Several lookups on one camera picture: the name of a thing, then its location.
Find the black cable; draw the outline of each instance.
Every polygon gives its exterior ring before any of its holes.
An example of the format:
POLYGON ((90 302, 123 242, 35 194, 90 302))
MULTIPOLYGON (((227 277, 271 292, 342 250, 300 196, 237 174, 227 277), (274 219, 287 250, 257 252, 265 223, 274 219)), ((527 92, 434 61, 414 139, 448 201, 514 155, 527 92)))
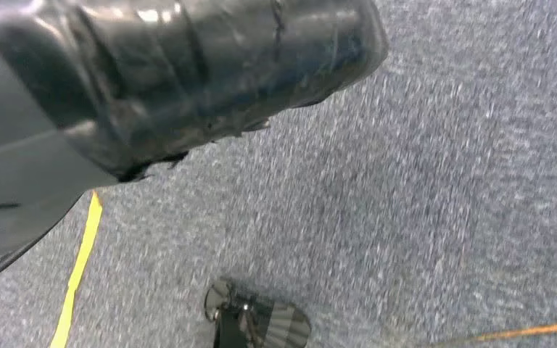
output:
POLYGON ((22 248, 1 256, 0 272, 2 272, 5 268, 8 268, 12 263, 14 263, 14 261, 18 260, 27 251, 29 251, 30 248, 35 246, 35 244, 37 244, 46 234, 48 234, 48 232, 50 232, 50 230, 47 230, 46 233, 42 234, 41 236, 39 236, 37 239, 33 240, 29 244, 26 244, 22 248))

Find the taped object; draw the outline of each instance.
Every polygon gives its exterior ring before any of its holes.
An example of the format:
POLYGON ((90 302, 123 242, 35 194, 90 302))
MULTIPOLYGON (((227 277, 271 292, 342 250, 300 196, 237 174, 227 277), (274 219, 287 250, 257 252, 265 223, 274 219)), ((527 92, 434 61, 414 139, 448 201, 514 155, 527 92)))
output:
POLYGON ((89 189, 370 75, 379 18, 372 0, 0 0, 0 255, 89 189))
POLYGON ((303 311, 226 279, 210 287, 204 306, 216 325, 213 348, 304 348, 310 336, 303 311))

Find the grey carpet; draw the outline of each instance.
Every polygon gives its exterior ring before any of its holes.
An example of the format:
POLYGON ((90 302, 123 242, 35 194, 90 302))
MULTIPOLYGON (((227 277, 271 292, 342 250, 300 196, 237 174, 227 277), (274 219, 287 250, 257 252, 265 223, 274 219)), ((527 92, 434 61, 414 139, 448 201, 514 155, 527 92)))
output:
MULTIPOLYGON (((210 347, 221 275, 301 305, 311 347, 557 321, 557 0, 377 2, 375 76, 99 190, 69 347, 210 347)), ((88 201, 0 275, 0 347, 48 346, 88 201)))

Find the small black object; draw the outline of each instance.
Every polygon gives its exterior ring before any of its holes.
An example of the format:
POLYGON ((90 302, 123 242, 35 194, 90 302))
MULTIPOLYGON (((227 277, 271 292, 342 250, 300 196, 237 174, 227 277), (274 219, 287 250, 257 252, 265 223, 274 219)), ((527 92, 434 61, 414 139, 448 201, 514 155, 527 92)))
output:
POLYGON ((284 304, 216 281, 204 303, 206 318, 216 324, 213 348, 304 348, 310 336, 306 315, 284 304))

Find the yellow wire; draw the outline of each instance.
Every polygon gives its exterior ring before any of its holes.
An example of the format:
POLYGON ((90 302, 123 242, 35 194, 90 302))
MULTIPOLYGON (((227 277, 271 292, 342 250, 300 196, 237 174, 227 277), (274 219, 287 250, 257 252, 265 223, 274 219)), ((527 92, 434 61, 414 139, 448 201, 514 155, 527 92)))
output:
POLYGON ((80 246, 78 257, 75 260, 75 265, 73 267, 69 283, 67 284, 67 294, 65 295, 63 310, 61 312, 61 317, 59 318, 57 331, 54 333, 54 338, 50 344, 50 348, 65 348, 65 345, 67 344, 67 338, 69 336, 73 316, 73 299, 75 291, 80 285, 86 261, 93 249, 93 243, 95 242, 95 236, 97 235, 97 229, 99 228, 99 220, 101 220, 102 217, 102 210, 102 203, 99 201, 97 193, 93 191, 91 205, 88 207, 88 218, 86 219, 86 227, 84 228, 84 235, 82 236, 82 244, 80 246))
POLYGON ((487 342, 487 341, 494 341, 497 339, 515 339, 518 337, 525 337, 525 336, 536 336, 536 335, 545 335, 545 334, 556 334, 557 333, 557 323, 552 325, 546 326, 535 326, 531 328, 522 328, 519 330, 510 330, 510 331, 501 331, 501 332, 494 332, 494 333, 485 333, 480 336, 470 337, 467 339, 453 339, 451 341, 441 342, 438 344, 434 344, 433 347, 450 347, 455 346, 456 344, 466 344, 466 343, 474 343, 474 342, 487 342))

